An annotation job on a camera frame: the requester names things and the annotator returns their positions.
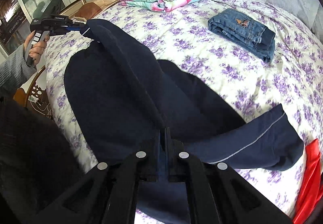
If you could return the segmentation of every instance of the grey handle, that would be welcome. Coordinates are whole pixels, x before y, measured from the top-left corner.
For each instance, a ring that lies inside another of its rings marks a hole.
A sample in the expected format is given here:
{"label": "grey handle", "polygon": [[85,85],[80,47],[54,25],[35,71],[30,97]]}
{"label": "grey handle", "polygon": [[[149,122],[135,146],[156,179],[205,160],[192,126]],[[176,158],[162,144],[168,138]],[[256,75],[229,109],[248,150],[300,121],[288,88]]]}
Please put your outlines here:
{"label": "grey handle", "polygon": [[36,31],[34,37],[29,41],[29,44],[27,48],[25,49],[25,61],[28,67],[30,67],[34,59],[29,55],[30,49],[33,48],[33,46],[38,43],[39,41],[44,41],[45,37],[49,34],[49,31]]}

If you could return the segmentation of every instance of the bed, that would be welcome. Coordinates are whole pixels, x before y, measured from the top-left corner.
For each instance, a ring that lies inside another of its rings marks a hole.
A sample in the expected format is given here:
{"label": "bed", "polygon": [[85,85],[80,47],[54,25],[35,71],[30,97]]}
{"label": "bed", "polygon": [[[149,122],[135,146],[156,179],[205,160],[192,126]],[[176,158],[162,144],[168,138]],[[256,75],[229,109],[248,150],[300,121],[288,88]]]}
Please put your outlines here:
{"label": "bed", "polygon": [[[276,33],[271,63],[264,63],[208,30],[208,19],[227,8],[251,16]],[[290,124],[303,141],[308,144],[318,138],[323,151],[323,45],[292,14],[261,0],[201,0],[163,14],[117,4],[95,18],[111,21],[148,46],[157,59],[168,59],[202,79],[246,122],[282,103]],[[85,172],[97,160],[66,96],[64,71],[71,56],[86,49],[90,42],[78,32],[70,32],[51,38],[45,52],[47,94],[53,116]],[[291,215],[305,163],[304,153],[292,168],[283,172],[264,169],[237,172]],[[137,211],[135,223],[159,222]]]}

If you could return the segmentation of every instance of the quilted bedspread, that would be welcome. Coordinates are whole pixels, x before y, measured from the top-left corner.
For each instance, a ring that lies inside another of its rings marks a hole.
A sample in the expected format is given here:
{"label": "quilted bedspread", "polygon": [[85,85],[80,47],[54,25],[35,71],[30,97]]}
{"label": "quilted bedspread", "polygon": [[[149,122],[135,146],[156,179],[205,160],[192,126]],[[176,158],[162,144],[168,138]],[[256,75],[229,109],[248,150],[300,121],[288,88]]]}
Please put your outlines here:
{"label": "quilted bedspread", "polygon": [[[208,19],[227,8],[251,16],[276,33],[276,51],[271,63],[264,63],[208,30]],[[169,13],[116,5],[96,18],[122,28],[148,46],[156,58],[168,59],[198,76],[246,122],[282,103],[298,135],[306,144],[318,138],[323,151],[323,46],[288,12],[260,0],[201,0]],[[71,56],[86,49],[90,42],[78,32],[71,32],[51,38],[45,53],[47,93],[55,121],[85,171],[97,161],[68,102],[64,71]],[[304,154],[295,166],[284,172],[264,169],[237,169],[237,172],[290,214],[302,183],[305,162]],[[137,212],[135,223],[158,222]]]}

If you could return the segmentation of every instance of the grey sweater sleeve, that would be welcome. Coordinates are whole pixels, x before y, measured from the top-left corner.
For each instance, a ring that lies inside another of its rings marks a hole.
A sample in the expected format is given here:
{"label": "grey sweater sleeve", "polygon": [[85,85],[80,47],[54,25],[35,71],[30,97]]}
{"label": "grey sweater sleeve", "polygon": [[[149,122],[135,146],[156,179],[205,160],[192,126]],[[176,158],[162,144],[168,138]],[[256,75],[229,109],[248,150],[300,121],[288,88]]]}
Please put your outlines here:
{"label": "grey sweater sleeve", "polygon": [[24,59],[24,45],[14,51],[0,64],[0,97],[13,97],[17,89],[36,73],[36,68],[28,67]]}

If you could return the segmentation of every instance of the human hand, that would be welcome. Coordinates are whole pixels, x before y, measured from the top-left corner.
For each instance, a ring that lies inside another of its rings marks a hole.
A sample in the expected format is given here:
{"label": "human hand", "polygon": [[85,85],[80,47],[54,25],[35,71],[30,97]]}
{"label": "human hand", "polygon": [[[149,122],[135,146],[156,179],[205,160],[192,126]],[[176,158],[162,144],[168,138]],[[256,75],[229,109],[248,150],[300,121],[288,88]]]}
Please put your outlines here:
{"label": "human hand", "polygon": [[[31,32],[29,36],[27,36],[26,41],[24,43],[24,50],[26,50],[30,40],[33,39],[35,31]],[[34,66],[37,65],[40,61],[41,55],[44,53],[44,50],[47,46],[47,41],[49,40],[49,36],[45,37],[45,41],[39,41],[34,44],[33,48],[30,49],[29,55],[34,59]]]}

